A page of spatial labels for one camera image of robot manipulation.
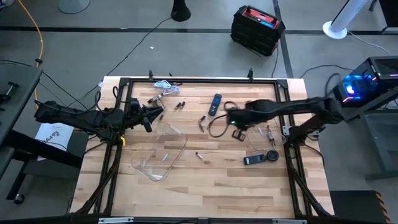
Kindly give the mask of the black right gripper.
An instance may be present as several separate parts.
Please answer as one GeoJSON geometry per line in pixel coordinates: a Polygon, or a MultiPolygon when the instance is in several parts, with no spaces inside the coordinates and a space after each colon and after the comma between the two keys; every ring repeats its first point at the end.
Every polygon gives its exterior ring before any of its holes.
{"type": "MultiPolygon", "coordinates": [[[[231,109],[228,111],[228,124],[232,124],[243,131],[259,123],[260,115],[255,111],[241,109],[231,109]]],[[[237,130],[233,131],[232,136],[238,137],[241,142],[246,138],[244,133],[239,133],[237,130]]]]}

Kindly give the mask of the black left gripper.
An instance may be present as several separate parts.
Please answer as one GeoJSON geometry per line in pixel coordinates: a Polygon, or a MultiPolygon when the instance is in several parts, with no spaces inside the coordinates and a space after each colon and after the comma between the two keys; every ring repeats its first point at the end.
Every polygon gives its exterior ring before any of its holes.
{"type": "Polygon", "coordinates": [[[142,125],[147,133],[152,132],[151,123],[153,123],[164,112],[161,106],[143,106],[139,104],[130,104],[129,112],[126,118],[126,127],[133,129],[137,125],[142,125]]]}

